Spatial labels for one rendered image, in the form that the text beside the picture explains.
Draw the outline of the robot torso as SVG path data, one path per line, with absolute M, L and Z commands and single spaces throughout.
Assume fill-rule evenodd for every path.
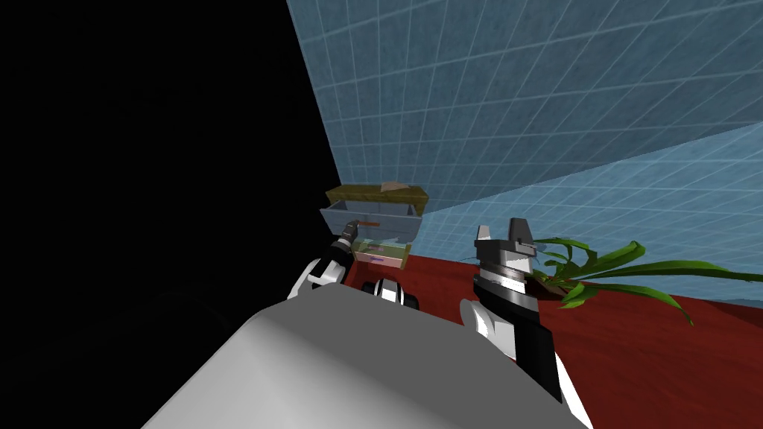
M 342 284 L 252 316 L 142 429 L 592 429 L 467 324 Z

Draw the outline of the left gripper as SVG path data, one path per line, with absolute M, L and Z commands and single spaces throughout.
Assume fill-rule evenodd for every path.
M 358 220 L 348 222 L 339 236 L 336 244 L 345 250 L 351 250 L 353 243 L 358 237 Z

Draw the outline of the green leafy plant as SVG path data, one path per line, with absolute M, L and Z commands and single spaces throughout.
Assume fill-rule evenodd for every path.
M 554 272 L 549 275 L 532 269 L 526 275 L 544 287 L 549 293 L 560 297 L 562 309 L 577 308 L 598 295 L 601 290 L 647 297 L 678 309 L 693 324 L 686 310 L 669 294 L 652 287 L 619 283 L 596 283 L 596 279 L 623 278 L 635 276 L 696 276 L 713 279 L 730 279 L 763 284 L 763 274 L 739 273 L 701 260 L 664 260 L 647 264 L 632 263 L 646 253 L 646 248 L 637 241 L 609 252 L 605 255 L 592 250 L 589 245 L 571 238 L 546 238 L 540 244 L 563 246 L 566 254 L 545 251 L 550 256 L 543 264 Z

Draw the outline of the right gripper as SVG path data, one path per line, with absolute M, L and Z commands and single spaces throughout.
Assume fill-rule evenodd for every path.
M 487 264 L 523 275 L 534 272 L 533 259 L 536 257 L 536 245 L 529 222 L 525 218 L 510 219 L 508 240 L 491 239 L 490 227 L 480 225 L 474 245 L 476 258 L 481 265 Z

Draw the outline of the grey drawer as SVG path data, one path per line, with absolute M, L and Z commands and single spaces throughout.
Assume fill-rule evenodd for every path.
M 340 235 L 352 220 L 380 223 L 380 227 L 358 226 L 358 238 L 410 244 L 422 223 L 409 204 L 341 200 L 320 213 L 333 235 Z

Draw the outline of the pale green drawer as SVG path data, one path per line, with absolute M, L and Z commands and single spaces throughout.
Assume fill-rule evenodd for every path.
M 412 244 L 358 239 L 351 247 L 355 260 L 403 270 Z

